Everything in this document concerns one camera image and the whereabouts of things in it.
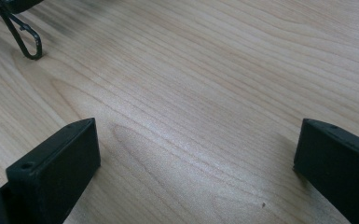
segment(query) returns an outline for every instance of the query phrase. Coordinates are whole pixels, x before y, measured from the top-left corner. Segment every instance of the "black object edge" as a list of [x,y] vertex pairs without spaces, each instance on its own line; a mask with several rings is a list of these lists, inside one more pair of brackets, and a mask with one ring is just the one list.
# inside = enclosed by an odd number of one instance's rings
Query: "black object edge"
[[359,137],[304,119],[295,156],[304,175],[351,223],[359,224]]
[[100,165],[95,119],[63,127],[7,168],[0,223],[63,223]]

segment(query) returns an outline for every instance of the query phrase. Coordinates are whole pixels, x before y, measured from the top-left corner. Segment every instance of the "small hole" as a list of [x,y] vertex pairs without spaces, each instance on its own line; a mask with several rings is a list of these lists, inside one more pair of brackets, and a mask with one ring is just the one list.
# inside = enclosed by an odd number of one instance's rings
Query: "small hole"
[[21,166],[21,169],[22,170],[28,170],[30,169],[34,164],[32,162],[27,162],[27,163],[24,163],[22,166]]

